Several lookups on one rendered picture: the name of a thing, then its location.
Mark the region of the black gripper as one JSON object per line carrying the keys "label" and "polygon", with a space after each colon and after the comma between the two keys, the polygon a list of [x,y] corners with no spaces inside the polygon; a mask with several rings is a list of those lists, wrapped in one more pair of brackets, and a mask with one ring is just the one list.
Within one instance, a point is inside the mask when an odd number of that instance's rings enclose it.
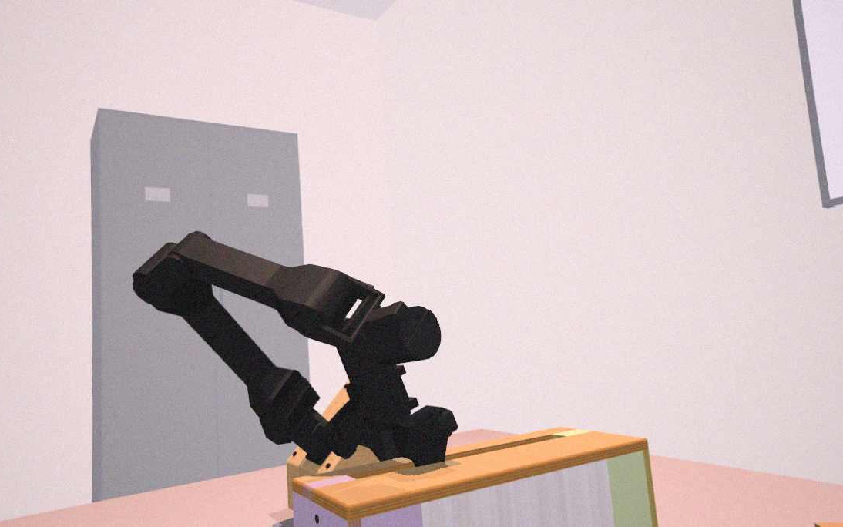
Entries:
{"label": "black gripper", "polygon": [[415,413],[418,399],[409,397],[401,376],[407,373],[403,364],[384,364],[377,370],[357,377],[349,377],[346,384],[353,394],[356,390],[370,394],[388,421],[388,426],[375,429],[374,424],[360,445],[370,448],[382,461],[407,458],[415,467],[445,461],[449,436],[458,429],[451,410],[426,405]]}

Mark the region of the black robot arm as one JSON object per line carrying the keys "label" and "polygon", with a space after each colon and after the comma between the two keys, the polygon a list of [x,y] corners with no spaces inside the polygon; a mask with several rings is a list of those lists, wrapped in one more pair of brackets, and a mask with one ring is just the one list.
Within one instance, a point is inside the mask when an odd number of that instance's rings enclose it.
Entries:
{"label": "black robot arm", "polygon": [[[388,426],[370,394],[357,389],[330,420],[317,413],[321,397],[298,370],[278,367],[213,295],[217,286],[275,308],[305,337],[335,346],[348,377],[384,364],[433,357],[442,329],[428,308],[403,301],[380,307],[385,294],[321,265],[286,267],[234,249],[195,230],[165,243],[133,273],[141,300],[181,316],[247,386],[250,407],[277,445],[295,442],[321,465],[334,453],[350,458],[373,428]],[[346,318],[357,299],[362,300]],[[373,422],[373,424],[372,424]],[[383,425],[382,425],[383,424]],[[382,425],[382,426],[381,426]]]}

